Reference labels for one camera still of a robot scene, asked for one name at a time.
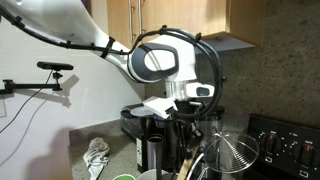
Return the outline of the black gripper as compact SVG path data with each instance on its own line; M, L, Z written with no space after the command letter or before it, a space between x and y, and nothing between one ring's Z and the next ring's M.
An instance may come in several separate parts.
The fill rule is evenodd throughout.
M214 111L211 103L176 101L176 107L169 107L166 113L172 121L173 131L177 137L179 151L183 157L190 157L191 150L204 138L204 133L196 123L208 119Z

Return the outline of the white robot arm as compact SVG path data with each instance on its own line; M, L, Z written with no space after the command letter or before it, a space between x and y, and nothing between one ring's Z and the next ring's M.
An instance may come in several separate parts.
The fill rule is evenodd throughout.
M147 111L163 119L200 119L220 98L219 82L206 85L196 81L196 49L208 58L215 76L221 76L216 51L199 34L163 26L140 35L133 47L127 48L98 27L80 0L1 0L0 12L24 33L58 47L88 50L135 82L165 80L165 98L143 101Z

